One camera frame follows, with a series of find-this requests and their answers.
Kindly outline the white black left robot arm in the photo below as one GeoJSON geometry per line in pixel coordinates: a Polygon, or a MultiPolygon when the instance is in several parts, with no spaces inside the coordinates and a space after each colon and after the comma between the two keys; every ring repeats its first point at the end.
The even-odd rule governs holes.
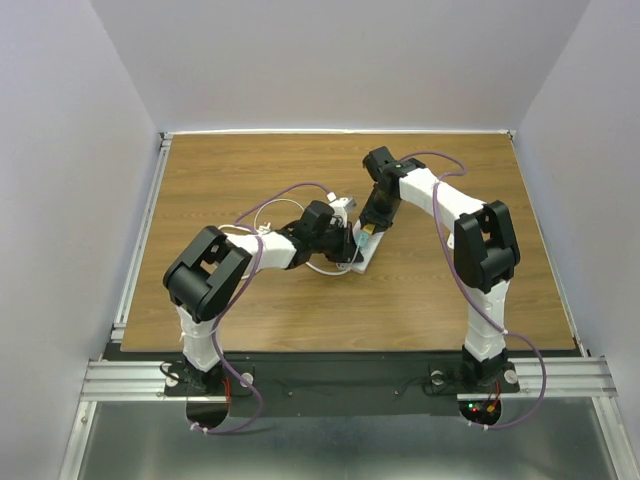
{"type": "Polygon", "coordinates": [[[328,203],[314,200],[299,219],[276,230],[262,227],[244,235],[203,228],[162,280],[178,312],[183,341],[183,365],[161,369],[167,384],[191,384],[202,394],[221,386],[223,371],[214,348],[217,330],[257,273],[295,269],[314,255],[336,264],[360,261],[348,220],[355,205],[351,197],[328,203]]]}

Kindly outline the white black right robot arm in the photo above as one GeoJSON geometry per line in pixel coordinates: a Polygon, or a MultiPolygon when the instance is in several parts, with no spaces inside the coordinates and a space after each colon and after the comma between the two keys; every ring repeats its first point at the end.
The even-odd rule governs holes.
{"type": "Polygon", "coordinates": [[[508,207],[486,203],[446,183],[417,156],[395,159],[385,147],[362,161],[374,182],[354,228],[364,272],[402,203],[431,215],[454,281],[468,304],[460,378],[472,390],[491,384],[506,366],[506,294],[521,256],[508,207]]]}

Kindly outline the white power strip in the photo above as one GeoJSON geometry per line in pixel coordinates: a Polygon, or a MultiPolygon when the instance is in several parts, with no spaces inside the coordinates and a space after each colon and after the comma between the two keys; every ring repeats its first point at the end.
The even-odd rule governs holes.
{"type": "MultiPolygon", "coordinates": [[[[361,225],[361,222],[357,221],[353,227],[353,237],[355,234],[357,234],[359,231],[362,230],[362,227],[363,226],[361,225]]],[[[352,271],[359,274],[365,273],[384,235],[385,235],[385,231],[373,233],[371,235],[369,242],[367,243],[366,247],[363,250],[360,250],[356,245],[356,248],[358,250],[358,256],[357,256],[357,259],[351,265],[352,271]]]]}

